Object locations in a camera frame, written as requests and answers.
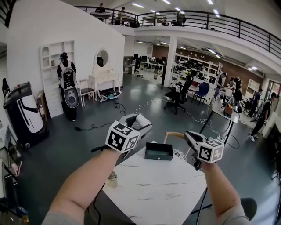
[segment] white column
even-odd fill
[[[169,53],[167,59],[167,68],[164,80],[164,86],[168,87],[172,78],[173,63],[175,61],[175,53],[177,50],[177,37],[170,37]]]

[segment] blue chair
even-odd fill
[[[195,99],[195,100],[197,100],[197,97],[199,97],[199,98],[200,98],[200,101],[199,101],[199,103],[198,103],[198,106],[199,106],[199,104],[200,104],[200,102],[201,102],[201,99],[203,99],[203,97],[204,97],[203,102],[202,102],[202,104],[203,104],[204,101],[205,101],[206,95],[207,95],[208,92],[209,92],[209,89],[210,89],[210,85],[209,85],[208,83],[206,83],[206,82],[201,83],[201,84],[199,85],[199,90],[196,91],[196,92],[194,92],[193,98],[192,98],[192,101],[191,101],[191,102],[193,102],[193,99],[194,99],[195,96],[196,96],[196,99]]]

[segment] small dark box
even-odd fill
[[[145,159],[151,160],[168,160],[173,158],[172,145],[158,144],[158,143],[146,143]]]

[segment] sneaker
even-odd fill
[[[249,138],[251,139],[252,142],[255,142],[254,136],[249,136]]]

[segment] gray floor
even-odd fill
[[[154,85],[150,81],[136,78],[132,75],[124,75],[124,89],[118,101],[127,109],[127,114],[134,113],[139,105],[145,105],[150,100],[161,99],[159,94],[165,94],[168,89]],[[120,109],[116,109],[112,101],[104,103],[90,101],[86,107],[78,108],[78,116],[75,126],[90,128],[91,124],[100,126],[122,115]],[[139,110],[153,123],[151,132],[142,140],[140,147],[145,142],[163,142],[165,131],[196,131],[199,132],[202,124],[195,122],[190,115],[179,110],[174,115],[173,109],[163,110],[165,102],[150,103]],[[207,105],[197,107],[189,98],[184,104],[193,117],[197,120],[207,117]],[[220,116],[212,117],[212,128],[220,133],[226,130],[228,122]],[[32,225],[39,225],[47,213],[52,199],[55,197],[64,180],[76,168],[89,160],[93,154],[90,150],[104,144],[109,126],[91,131],[76,131],[74,124],[69,122],[64,115],[57,116],[48,121],[50,136],[22,154],[22,171],[20,176],[20,197],[23,207],[29,211]],[[218,163],[225,175],[237,189],[241,197],[252,197],[258,203],[258,212],[252,224],[271,225],[276,216],[276,205],[279,200],[279,187],[277,180],[271,180],[274,173],[274,165],[268,157],[270,149],[266,149],[265,140],[260,136],[258,141],[251,142],[248,139],[249,128],[246,125],[235,124],[232,134],[240,143],[239,149],[233,149],[228,144],[225,147],[223,159]],[[206,136],[216,137],[209,129],[203,132]],[[228,142],[237,147],[238,144],[230,136]],[[185,141],[170,138],[167,143],[174,148],[187,150]],[[118,213],[114,204],[102,193],[97,200],[97,207],[107,208],[107,213],[118,221],[115,224],[128,224],[129,219],[123,219],[124,215]],[[204,205],[210,203],[207,196]],[[196,215],[190,216],[184,224],[194,224]],[[85,224],[94,224],[87,214]]]

